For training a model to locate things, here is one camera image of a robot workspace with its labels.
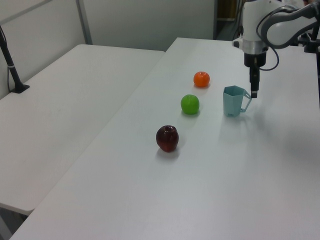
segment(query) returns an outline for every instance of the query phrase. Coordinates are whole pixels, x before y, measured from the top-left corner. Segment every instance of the black cable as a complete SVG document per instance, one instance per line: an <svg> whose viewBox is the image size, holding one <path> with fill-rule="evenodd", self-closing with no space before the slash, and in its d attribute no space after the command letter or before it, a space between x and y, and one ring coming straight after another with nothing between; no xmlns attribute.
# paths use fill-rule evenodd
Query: black cable
<svg viewBox="0 0 320 240"><path fill-rule="evenodd" d="M1 25L0 25L0 33L1 33L1 35L3 36L5 45L8 46L8 45L7 45L6 35L5 35L5 33L4 33ZM11 93L10 86L9 86L9 67L7 67L7 72L6 72L6 83L7 83L7 85L8 85L8 91L9 91L9 93Z"/></svg>
<svg viewBox="0 0 320 240"><path fill-rule="evenodd" d="M281 13L281 12L293 13L293 12L295 12L295 11L297 11L297 9L293 9L293 10L282 9L282 10L279 10L279 11L277 11L277 9L276 9L276 10L274 10L274 11L272 11L272 12L269 12L266 16L264 16L264 17L261 19L261 21L259 22L259 24L256 26L256 29L255 29L256 34L258 35L258 37L259 37L269 48L271 48L271 49L273 50L273 52L274 52L274 54L275 54L275 56L276 56L276 65L275 65L274 67L272 67L272 68L270 68L270 69L263 69L263 68L260 68L260 67L258 67L258 66L256 65L256 67L257 67L259 70L261 70L261 71L271 71L271 70L275 69L276 67L278 67L279 62L280 62L279 55L278 55L277 51L275 50L275 48L272 47L272 46L270 46L270 45L261 37L261 35L259 34L259 32L258 32L259 26L261 25L261 23L262 23L267 17L269 17L269 16L272 15L272 14Z"/></svg>
<svg viewBox="0 0 320 240"><path fill-rule="evenodd" d="M0 25L0 32L1 32L2 36L3 36L3 39L4 39L4 42L5 42L5 45L7 45L6 35L5 35L4 31L2 30L1 25Z"/></svg>
<svg viewBox="0 0 320 240"><path fill-rule="evenodd" d="M237 23L239 17L240 2L241 0L238 0L238 4L236 6L235 23Z"/></svg>
<svg viewBox="0 0 320 240"><path fill-rule="evenodd" d="M258 67L257 65L255 65L255 67L256 67L257 69L261 70L261 71L271 71L271 70L275 69L276 67L278 67L279 62L280 62L279 55L278 55L277 51L275 50L275 48L272 47L272 46L270 46L269 44L267 44L266 41L265 41L264 39L262 39L261 35L260 35L259 32L258 32L258 28L260 27L261 23L262 23L267 17L269 17L272 13L273 13L273 11L272 11L272 12L269 12L266 16L264 16L264 17L261 19L261 21L259 22L259 24L256 26L256 29L255 29L255 32L256 32L256 34L258 35L258 37L259 37L268 47L270 47L270 48L274 51L275 56L276 56L276 65L275 65L274 67L272 67L272 68L264 69L264 68L260 68L260 67Z"/></svg>
<svg viewBox="0 0 320 240"><path fill-rule="evenodd" d="M7 75L7 85L8 85L8 91L9 91L9 93L11 93L11 90L10 90L10 86L9 86L9 67L7 67L7 72L6 72L6 75Z"/></svg>
<svg viewBox="0 0 320 240"><path fill-rule="evenodd" d="M236 28L236 30L235 30L235 32L233 34L232 40L235 39L235 37L236 37L238 32L241 34L241 17L242 17L243 8L244 8L244 5L245 5L246 2L247 2L246 0L242 1L242 5L241 5L240 9L238 9L238 11L237 11L237 14L236 14L237 15L237 18L236 18L237 28Z"/></svg>

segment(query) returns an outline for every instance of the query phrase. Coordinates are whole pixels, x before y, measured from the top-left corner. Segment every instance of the table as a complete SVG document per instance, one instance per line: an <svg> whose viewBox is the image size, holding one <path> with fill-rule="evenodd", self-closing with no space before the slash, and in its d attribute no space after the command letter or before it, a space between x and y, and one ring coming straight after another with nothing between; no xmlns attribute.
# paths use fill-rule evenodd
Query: table
<svg viewBox="0 0 320 240"><path fill-rule="evenodd" d="M242 51L178 38L12 240L318 240L316 56L278 53L258 98L228 118L224 87L250 86ZM209 88L193 86L198 71ZM199 115L181 112L186 94ZM175 152L156 144L163 125L178 130Z"/></svg>
<svg viewBox="0 0 320 240"><path fill-rule="evenodd" d="M0 101L0 207L29 215L164 53L78 45Z"/></svg>

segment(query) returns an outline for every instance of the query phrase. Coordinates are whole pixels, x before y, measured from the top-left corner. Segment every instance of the green apple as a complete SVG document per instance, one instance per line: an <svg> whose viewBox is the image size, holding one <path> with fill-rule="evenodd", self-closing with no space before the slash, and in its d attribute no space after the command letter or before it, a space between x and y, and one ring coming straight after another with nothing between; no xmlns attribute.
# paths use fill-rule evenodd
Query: green apple
<svg viewBox="0 0 320 240"><path fill-rule="evenodd" d="M199 99L195 95L188 94L181 99L181 108L185 114L197 114L199 106Z"/></svg>

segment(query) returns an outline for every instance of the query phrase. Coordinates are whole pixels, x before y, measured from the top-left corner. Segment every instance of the light blue cup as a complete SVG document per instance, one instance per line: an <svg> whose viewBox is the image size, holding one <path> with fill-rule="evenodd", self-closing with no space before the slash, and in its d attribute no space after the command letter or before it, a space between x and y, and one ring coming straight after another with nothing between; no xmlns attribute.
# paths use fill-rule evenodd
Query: light blue cup
<svg viewBox="0 0 320 240"><path fill-rule="evenodd" d="M244 97L249 99L245 108L241 108ZM250 102L249 93L238 86L226 86L223 91L223 113L227 117L237 117L240 113L245 113Z"/></svg>

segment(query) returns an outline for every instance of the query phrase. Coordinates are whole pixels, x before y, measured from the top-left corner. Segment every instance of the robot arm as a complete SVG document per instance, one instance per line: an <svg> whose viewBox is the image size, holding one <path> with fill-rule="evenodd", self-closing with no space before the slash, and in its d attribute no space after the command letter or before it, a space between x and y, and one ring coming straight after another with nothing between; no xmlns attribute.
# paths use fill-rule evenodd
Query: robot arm
<svg viewBox="0 0 320 240"><path fill-rule="evenodd" d="M243 50L244 64L250 68L252 98L258 94L260 70L270 70L260 68L266 64L268 48L288 47L299 35L319 25L319 22L320 0L301 9L276 0L256 0L244 4L243 36L232 44Z"/></svg>

